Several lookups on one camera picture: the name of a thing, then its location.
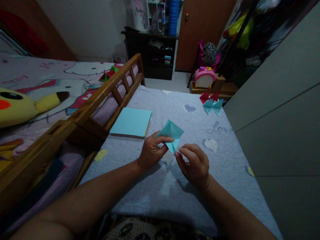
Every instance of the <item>black shelf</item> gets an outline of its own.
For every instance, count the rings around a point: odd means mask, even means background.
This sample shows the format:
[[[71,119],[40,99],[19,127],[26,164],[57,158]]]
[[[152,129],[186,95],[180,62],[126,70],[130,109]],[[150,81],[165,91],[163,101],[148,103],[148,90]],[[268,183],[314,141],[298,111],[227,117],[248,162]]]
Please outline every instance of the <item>black shelf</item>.
[[[169,49],[161,49],[157,47],[148,46],[148,51],[150,53],[159,54],[159,55],[174,56],[174,50],[169,50]]]
[[[176,49],[176,40],[178,35],[155,35],[144,32],[122,31],[126,35],[125,43],[128,57],[133,57],[136,53],[140,53],[146,78],[156,78],[172,80],[173,64],[165,64],[164,56],[171,56],[171,63],[174,62],[174,54]],[[158,40],[163,43],[163,46],[172,50],[159,49],[149,45],[150,41]],[[152,58],[159,57],[163,60],[160,62],[152,61]]]
[[[159,62],[147,62],[146,66],[173,69],[173,64],[164,64]]]
[[[149,32],[134,32],[134,31],[122,31],[121,34],[125,34],[127,36],[145,36],[145,37],[150,37],[150,38],[164,38],[164,39],[170,39],[170,40],[178,40],[179,35],[160,35],[160,34],[153,34]]]

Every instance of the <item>bedsheet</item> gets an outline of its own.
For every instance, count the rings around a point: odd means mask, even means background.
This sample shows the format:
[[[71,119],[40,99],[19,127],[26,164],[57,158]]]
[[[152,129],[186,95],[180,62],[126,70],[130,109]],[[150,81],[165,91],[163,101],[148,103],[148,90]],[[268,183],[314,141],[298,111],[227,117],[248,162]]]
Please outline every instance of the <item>bedsheet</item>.
[[[199,95],[148,89],[140,86],[128,107],[151,110],[147,136],[161,130],[168,119],[184,134],[179,147],[196,143],[208,155],[209,172],[239,202],[247,207],[279,239],[282,235],[256,179],[247,171],[248,161],[223,109],[218,117],[207,115]],[[81,184],[139,157],[143,139],[109,135],[102,148],[107,154],[93,162]],[[168,151],[160,162],[139,178],[111,210],[114,214],[143,215],[190,224],[209,236],[218,228],[209,207],[182,175],[174,155]]]
[[[70,96],[59,106],[38,115],[24,124],[0,130],[0,144],[16,139],[23,139],[23,144],[14,149],[13,157],[24,152],[35,140],[45,133],[58,120],[68,119],[89,97],[103,84],[99,78],[104,70],[108,71],[113,63],[103,62],[70,62],[52,59],[41,59],[0,53],[0,86],[31,96],[38,100],[47,94],[68,91]],[[133,67],[136,75],[138,67]],[[129,86],[132,84],[129,72],[126,74]],[[126,90],[122,80],[118,91],[123,98]],[[112,116],[118,103],[112,93],[108,95],[99,109],[92,115],[100,125],[104,125]],[[69,190],[76,178],[84,152],[68,143],[62,145],[60,160],[66,170],[58,176],[42,198],[7,231],[25,223],[33,215],[55,201]]]
[[[14,150],[14,156],[20,155],[37,138],[45,133],[58,120],[68,119],[103,84],[99,78],[114,63],[71,62],[42,59],[0,53],[0,87],[12,89],[29,95],[34,100],[60,91],[68,91],[70,96],[57,107],[39,114],[30,121],[1,129],[0,144],[22,138],[24,144]],[[138,67],[133,67],[136,75]],[[129,72],[128,84],[132,84]],[[122,80],[118,91],[123,97],[126,93]],[[104,104],[93,114],[100,125],[104,125],[118,107],[112,93]]]

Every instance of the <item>bed rail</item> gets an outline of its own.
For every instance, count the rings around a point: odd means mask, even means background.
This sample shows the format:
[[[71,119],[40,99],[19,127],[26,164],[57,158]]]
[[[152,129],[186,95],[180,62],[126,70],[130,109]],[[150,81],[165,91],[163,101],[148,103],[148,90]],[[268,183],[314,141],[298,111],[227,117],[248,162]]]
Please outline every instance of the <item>bed rail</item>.
[[[137,64],[138,74],[132,67]],[[126,73],[130,72],[129,87]],[[126,94],[121,98],[116,87],[122,79]],[[0,217],[5,216],[31,190],[34,180],[52,161],[61,144],[68,141],[86,150],[86,158],[72,186],[76,187],[87,171],[121,110],[129,103],[138,86],[145,85],[141,55],[136,54],[107,82],[105,82],[68,120],[60,120],[21,154],[15,163],[0,176]],[[112,92],[118,103],[116,111],[104,126],[91,118],[92,113]]]
[[[136,76],[133,74],[133,65],[137,64],[138,73]],[[129,87],[126,73],[130,72],[132,78],[132,85]],[[126,94],[121,98],[116,85],[122,80],[123,85],[126,89]],[[101,140],[105,140],[109,134],[109,131],[113,124],[115,123],[117,117],[119,116],[121,110],[127,106],[130,99],[132,98],[134,92],[137,90],[139,85],[145,86],[143,66],[141,54],[137,53],[134,55],[119,71],[117,71],[106,83],[104,83],[70,118],[69,120],[75,122],[77,125],[88,130]],[[115,100],[118,103],[118,107],[107,121],[107,123],[102,127],[96,121],[91,118],[91,115],[99,107],[102,101],[112,93]]]

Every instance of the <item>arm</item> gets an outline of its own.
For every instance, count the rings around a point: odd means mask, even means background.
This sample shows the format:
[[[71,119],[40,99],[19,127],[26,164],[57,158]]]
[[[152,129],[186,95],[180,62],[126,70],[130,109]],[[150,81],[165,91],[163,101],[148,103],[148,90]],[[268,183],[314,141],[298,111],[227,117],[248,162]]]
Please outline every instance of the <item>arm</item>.
[[[158,144],[170,137],[146,138],[140,157],[75,188],[27,222],[13,239],[73,239],[92,226],[143,173],[155,165],[168,148]]]
[[[276,239],[240,202],[209,174],[209,160],[197,144],[185,144],[175,156],[183,175],[209,202],[228,239]]]

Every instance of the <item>hello kitty bedsheet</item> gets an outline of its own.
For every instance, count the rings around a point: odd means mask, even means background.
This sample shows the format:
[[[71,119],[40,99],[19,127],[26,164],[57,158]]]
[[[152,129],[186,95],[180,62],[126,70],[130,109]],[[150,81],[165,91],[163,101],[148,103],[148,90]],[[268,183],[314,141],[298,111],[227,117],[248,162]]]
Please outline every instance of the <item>hello kitty bedsheet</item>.
[[[14,156],[21,154],[56,121],[72,115],[102,86],[100,77],[114,65],[106,62],[71,62],[5,53],[0,53],[0,58],[0,87],[29,95],[34,100],[55,92],[68,91],[70,94],[60,105],[32,120],[1,129],[0,144],[19,138],[24,141],[15,149]],[[133,72],[135,75],[138,73],[136,65]],[[127,80],[131,85],[129,72]],[[123,97],[126,90],[122,80],[117,87]],[[100,125],[104,125],[117,107],[118,104],[110,93],[92,117]]]

